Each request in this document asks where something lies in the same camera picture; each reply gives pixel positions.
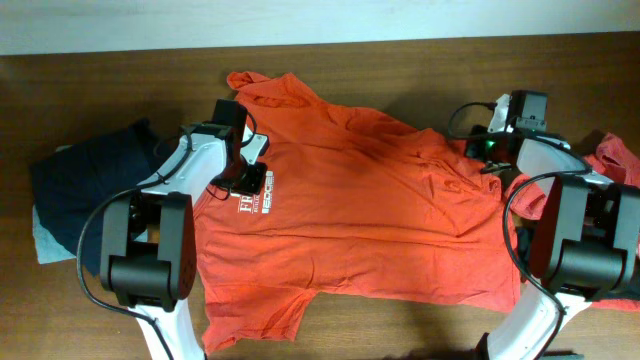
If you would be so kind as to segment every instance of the red t-shirt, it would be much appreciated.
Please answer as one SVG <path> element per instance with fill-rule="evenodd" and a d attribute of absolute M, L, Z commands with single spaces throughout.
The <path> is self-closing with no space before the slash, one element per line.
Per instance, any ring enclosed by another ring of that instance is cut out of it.
<path fill-rule="evenodd" d="M 195 209 L 207 352 L 293 339 L 319 291 L 511 310 L 519 276 L 500 181 L 482 163 L 430 129 L 329 104 L 291 74 L 228 83 L 271 147 L 259 196 L 205 193 Z"/>

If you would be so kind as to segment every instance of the wooden table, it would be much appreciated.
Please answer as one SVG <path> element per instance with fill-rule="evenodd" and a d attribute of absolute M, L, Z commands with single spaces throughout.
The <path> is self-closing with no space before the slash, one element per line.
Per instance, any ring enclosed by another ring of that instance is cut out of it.
<path fill-rule="evenodd" d="M 0 358 L 149 356 L 135 321 L 84 298 L 75 262 L 36 262 L 27 165 L 56 146 L 142 116 L 160 134 L 172 134 L 180 123 L 209 119 L 215 99 L 232 96 L 229 72 L 253 70 L 293 72 L 330 102 L 374 107 L 438 130 L 462 103 L 535 89 L 550 94 L 551 131 L 574 143 L 593 138 L 592 130 L 610 131 L 640 154 L 638 44 L 639 33 L 619 33 L 2 57 Z M 199 280 L 190 299 L 201 334 L 207 320 Z M 322 294 L 295 343 L 245 340 L 212 358 L 381 359 L 468 349 L 503 317 L 465 306 Z M 639 323 L 640 314 L 588 310 L 553 348 L 635 359 Z"/>

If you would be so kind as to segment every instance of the white wall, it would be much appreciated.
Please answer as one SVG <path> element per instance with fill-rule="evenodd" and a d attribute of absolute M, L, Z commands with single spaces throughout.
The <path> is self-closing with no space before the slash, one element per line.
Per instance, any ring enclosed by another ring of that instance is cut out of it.
<path fill-rule="evenodd" d="M 0 54 L 640 30 L 640 0 L 0 0 Z"/>

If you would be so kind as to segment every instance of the black cloth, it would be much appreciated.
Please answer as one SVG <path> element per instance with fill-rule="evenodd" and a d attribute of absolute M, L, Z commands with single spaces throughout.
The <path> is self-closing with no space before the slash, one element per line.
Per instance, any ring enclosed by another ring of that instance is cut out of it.
<path fill-rule="evenodd" d="M 56 152 L 32 164 L 31 182 L 40 222 L 58 243 L 75 254 L 89 214 L 111 195 L 134 187 L 155 173 L 169 155 L 166 144 L 142 119 L 126 129 L 99 136 Z M 100 271 L 102 214 L 98 214 L 83 245 L 82 262 Z"/>
<path fill-rule="evenodd" d="M 534 230 L 531 228 L 517 227 L 516 234 L 518 235 L 518 257 L 523 259 L 525 263 L 529 262 L 529 253 L 531 249 L 531 242 L 533 241 Z M 609 293 L 605 295 L 605 299 L 628 299 L 640 301 L 640 263 L 636 261 L 635 273 L 631 278 L 631 282 L 627 288 L 619 293 Z"/>

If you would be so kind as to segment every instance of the red cloth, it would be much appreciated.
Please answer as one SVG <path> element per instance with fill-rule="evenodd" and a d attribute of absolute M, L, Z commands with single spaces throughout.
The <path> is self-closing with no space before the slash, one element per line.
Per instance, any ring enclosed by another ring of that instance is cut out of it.
<path fill-rule="evenodd" d="M 624 146 L 622 140 L 607 134 L 596 149 L 596 153 L 585 157 L 593 166 L 593 170 L 617 183 L 640 187 L 640 160 Z M 506 193 L 529 179 L 526 175 L 518 176 L 509 186 Z M 547 202 L 546 195 L 533 184 L 523 189 L 513 199 L 511 210 L 526 219 L 538 220 Z M 606 300 L 593 304 L 594 307 L 626 311 L 640 311 L 640 302 L 632 300 Z"/>
<path fill-rule="evenodd" d="M 482 163 L 432 130 L 329 104 L 291 74 L 227 81 L 271 148 L 260 196 L 205 193 L 195 208 L 207 352 L 292 340 L 319 291 L 511 310 L 519 276 L 500 181 Z"/>

